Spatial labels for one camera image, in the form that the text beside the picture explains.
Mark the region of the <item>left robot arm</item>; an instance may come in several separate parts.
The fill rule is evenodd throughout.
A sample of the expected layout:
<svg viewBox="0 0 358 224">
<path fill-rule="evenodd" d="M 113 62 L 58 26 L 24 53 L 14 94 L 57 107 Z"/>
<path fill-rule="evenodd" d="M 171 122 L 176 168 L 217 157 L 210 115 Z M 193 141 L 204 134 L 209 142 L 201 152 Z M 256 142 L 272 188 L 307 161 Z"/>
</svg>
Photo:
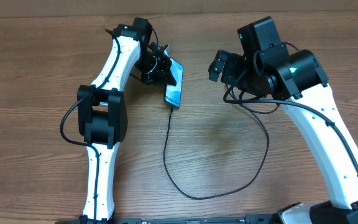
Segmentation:
<svg viewBox="0 0 358 224">
<path fill-rule="evenodd" d="M 78 223 L 112 223 L 114 168 L 120 143 L 127 133 L 124 88 L 133 69 L 146 85 L 165 87 L 164 100 L 180 107 L 183 66 L 169 56 L 169 45 L 151 42 L 147 19 L 109 30 L 112 48 L 104 67 L 90 85 L 77 91 L 78 127 L 88 153 L 88 192 Z"/>
</svg>

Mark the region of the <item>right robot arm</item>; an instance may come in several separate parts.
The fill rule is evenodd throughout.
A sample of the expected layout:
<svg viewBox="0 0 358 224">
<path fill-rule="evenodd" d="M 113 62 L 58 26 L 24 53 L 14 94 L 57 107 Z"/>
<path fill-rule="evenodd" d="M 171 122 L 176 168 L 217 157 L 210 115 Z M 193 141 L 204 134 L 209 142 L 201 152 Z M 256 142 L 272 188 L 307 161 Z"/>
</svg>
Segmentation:
<svg viewBox="0 0 358 224">
<path fill-rule="evenodd" d="M 276 104 L 294 122 L 325 181 L 324 202 L 295 203 L 270 217 L 271 223 L 358 223 L 358 147 L 344 124 L 333 91 L 316 55 L 290 54 L 271 17 L 238 31 L 244 53 L 217 52 L 209 79 L 251 94 L 235 105 Z"/>
</svg>

